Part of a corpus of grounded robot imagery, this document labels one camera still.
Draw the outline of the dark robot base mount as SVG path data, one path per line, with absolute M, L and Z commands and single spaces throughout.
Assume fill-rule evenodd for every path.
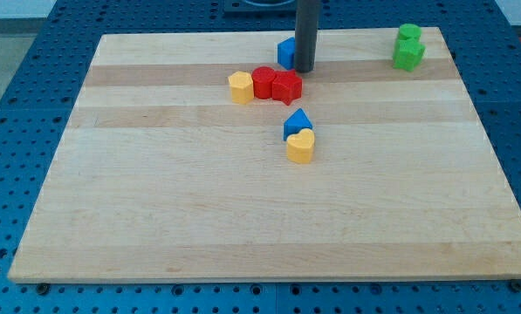
M 223 0 L 224 13 L 295 11 L 296 0 Z

